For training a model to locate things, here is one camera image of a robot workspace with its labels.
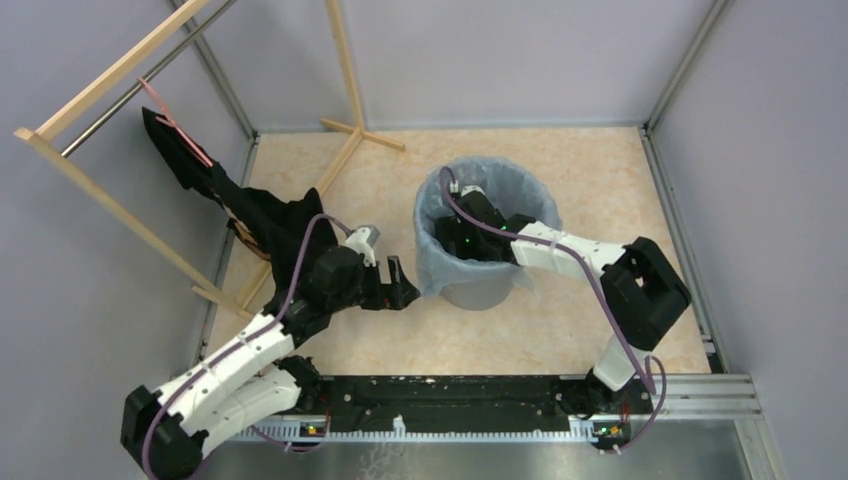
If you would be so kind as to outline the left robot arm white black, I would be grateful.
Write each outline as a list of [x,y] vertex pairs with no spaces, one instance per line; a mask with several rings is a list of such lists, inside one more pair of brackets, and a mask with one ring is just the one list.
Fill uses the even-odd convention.
[[188,479],[222,443],[260,420],[319,404],[320,377],[296,349],[349,308],[407,308],[420,296],[396,256],[382,282],[368,253],[335,246],[210,358],[126,398],[120,441],[151,479]]

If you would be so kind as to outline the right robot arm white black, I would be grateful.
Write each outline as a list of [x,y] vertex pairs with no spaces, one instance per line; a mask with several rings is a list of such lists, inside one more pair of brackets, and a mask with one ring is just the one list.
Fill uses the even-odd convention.
[[613,335],[585,379],[564,395],[568,412],[614,411],[636,377],[654,390],[651,355],[692,296],[653,240],[607,243],[568,234],[531,216],[504,217],[475,187],[443,197],[453,213],[437,219],[435,231],[447,253],[581,279],[598,299]]

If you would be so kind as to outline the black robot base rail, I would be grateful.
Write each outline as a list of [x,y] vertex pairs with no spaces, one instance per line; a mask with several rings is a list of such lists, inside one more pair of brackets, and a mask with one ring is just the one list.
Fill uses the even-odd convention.
[[316,416],[338,434],[566,433],[581,420],[647,414],[647,390],[611,393],[587,377],[556,375],[323,376],[302,356],[275,361],[301,389],[291,415]]

